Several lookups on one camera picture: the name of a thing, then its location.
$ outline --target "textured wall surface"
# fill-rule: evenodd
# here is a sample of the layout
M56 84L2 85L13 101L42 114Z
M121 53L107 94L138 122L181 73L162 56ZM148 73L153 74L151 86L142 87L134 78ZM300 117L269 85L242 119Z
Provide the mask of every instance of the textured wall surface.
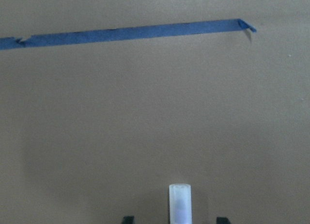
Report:
M310 223L310 0L0 0L0 37L243 18L0 52L0 223Z

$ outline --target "blue tape strip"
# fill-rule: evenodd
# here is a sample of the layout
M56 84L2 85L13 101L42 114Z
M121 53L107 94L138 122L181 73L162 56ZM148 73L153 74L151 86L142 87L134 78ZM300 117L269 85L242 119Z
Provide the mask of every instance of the blue tape strip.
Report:
M112 30L91 30L58 34L40 34L33 35L31 38L25 41L22 41L22 38L15 37L0 38L0 50L156 38L189 34L204 34L238 31L245 29L250 29L252 32L256 32L256 29L253 26L246 23L242 19L229 19L220 21L131 27Z

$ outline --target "blue painter's tape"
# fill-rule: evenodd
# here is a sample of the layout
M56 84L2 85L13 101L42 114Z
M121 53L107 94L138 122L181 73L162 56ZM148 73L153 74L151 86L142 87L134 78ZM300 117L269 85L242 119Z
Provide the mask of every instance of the blue painter's tape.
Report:
M56 46L70 44L86 44L95 42L145 39L177 35L204 34L214 32L256 29L242 19L204 21L192 23L166 24L157 26L131 27L111 30L91 30L57 34L33 35L22 41L22 38L0 38L0 50L39 46Z

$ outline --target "curled tape end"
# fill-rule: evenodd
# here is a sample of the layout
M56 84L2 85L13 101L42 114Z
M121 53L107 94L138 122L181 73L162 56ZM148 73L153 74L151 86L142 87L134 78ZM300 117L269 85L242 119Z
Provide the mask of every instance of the curled tape end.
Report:
M242 19L239 19L238 23L242 29L250 29L253 33L257 32L257 30L252 25L250 25L249 23L245 22Z

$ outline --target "white plastic cylinder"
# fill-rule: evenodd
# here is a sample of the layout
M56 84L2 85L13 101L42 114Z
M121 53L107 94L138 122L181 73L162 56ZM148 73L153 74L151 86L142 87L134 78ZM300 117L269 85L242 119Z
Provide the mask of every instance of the white plastic cylinder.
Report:
M169 186L170 224L192 224L192 201L189 184Z

